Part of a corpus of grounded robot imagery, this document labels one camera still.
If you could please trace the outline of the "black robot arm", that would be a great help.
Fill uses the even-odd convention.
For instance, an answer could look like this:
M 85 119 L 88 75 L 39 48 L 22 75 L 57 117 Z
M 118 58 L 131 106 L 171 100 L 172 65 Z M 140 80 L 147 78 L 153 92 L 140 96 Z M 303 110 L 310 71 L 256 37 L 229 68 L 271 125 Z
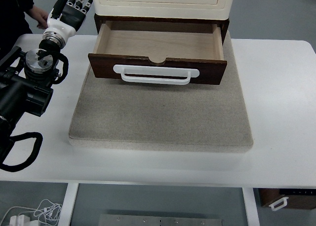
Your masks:
M 57 0 L 50 13 L 33 0 L 0 0 L 0 159 L 5 161 L 14 144 L 34 139 L 30 156 L 17 165 L 2 163 L 1 169 L 17 172 L 31 165 L 39 154 L 41 133 L 12 132 L 24 113 L 41 116 L 53 94 L 52 85 L 68 74 L 69 61 L 61 50 L 83 24 L 93 0 Z M 31 32 L 25 17 L 44 29 L 36 49 L 23 52 L 15 43 Z

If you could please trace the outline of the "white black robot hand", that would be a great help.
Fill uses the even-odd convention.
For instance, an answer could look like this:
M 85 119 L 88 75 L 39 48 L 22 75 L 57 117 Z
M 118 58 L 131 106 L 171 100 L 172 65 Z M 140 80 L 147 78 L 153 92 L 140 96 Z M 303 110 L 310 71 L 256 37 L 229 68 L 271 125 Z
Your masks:
M 84 7 L 83 3 L 84 0 L 57 0 L 49 13 L 48 28 L 44 31 L 43 37 L 52 35 L 70 38 L 74 36 L 83 24 L 93 0 L 88 0 Z

